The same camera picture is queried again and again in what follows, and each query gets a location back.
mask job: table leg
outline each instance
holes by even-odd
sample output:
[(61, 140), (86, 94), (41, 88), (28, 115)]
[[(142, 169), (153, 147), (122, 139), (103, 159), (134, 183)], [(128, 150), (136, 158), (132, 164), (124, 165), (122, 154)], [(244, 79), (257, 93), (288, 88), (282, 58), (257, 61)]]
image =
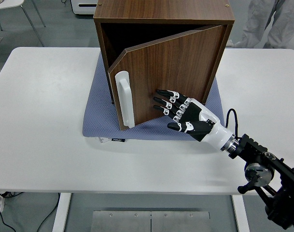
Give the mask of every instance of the table leg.
[(52, 232), (63, 232), (70, 206), (71, 193), (61, 193)]
[(250, 232), (242, 196), (232, 195), (238, 232)]

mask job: blue mat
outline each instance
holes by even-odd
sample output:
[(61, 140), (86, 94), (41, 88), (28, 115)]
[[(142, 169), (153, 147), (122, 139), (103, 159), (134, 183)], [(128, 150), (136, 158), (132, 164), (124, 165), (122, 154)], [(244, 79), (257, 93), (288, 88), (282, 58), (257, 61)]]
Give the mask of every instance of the blue mat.
[[(218, 116), (223, 124), (223, 110), (216, 79), (212, 84), (206, 107)], [(88, 102), (84, 113), (83, 135), (85, 137), (105, 137), (142, 140), (194, 140), (191, 136), (167, 128), (173, 122), (168, 116), (163, 116), (139, 124), (128, 130), (120, 130), (117, 111), (111, 103), (107, 77), (102, 55), (92, 82)]]

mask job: cabinet door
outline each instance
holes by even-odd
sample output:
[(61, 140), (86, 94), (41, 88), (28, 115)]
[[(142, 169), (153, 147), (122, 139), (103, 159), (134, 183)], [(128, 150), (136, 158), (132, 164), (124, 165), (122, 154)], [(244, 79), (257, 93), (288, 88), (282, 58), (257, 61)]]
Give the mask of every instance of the cabinet door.
[(208, 94), (226, 26), (206, 26), (123, 50), (108, 69), (120, 129), (124, 125), (115, 75), (129, 73), (135, 125), (162, 116), (153, 108), (156, 89), (180, 92), (202, 102)]

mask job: white table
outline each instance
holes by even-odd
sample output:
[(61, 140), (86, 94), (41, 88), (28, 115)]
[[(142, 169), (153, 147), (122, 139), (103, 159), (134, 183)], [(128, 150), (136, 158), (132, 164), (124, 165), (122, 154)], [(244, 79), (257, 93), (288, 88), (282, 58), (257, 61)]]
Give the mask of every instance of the white table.
[[(246, 184), (244, 161), (209, 144), (101, 144), (83, 137), (98, 54), (98, 48), (12, 52), (0, 73), (0, 190), (238, 193)], [(217, 80), (224, 111), (237, 110), (239, 134), (294, 167), (294, 51), (226, 49)]]

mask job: white lab coat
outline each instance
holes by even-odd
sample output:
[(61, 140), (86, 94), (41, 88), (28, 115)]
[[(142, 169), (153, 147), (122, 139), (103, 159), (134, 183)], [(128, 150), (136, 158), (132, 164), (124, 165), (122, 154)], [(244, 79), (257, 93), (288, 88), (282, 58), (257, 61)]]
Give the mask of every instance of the white lab coat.
[(273, 14), (274, 21), (264, 48), (286, 48), (294, 36), (294, 0), (252, 0), (242, 40), (234, 47), (254, 48), (261, 41)]

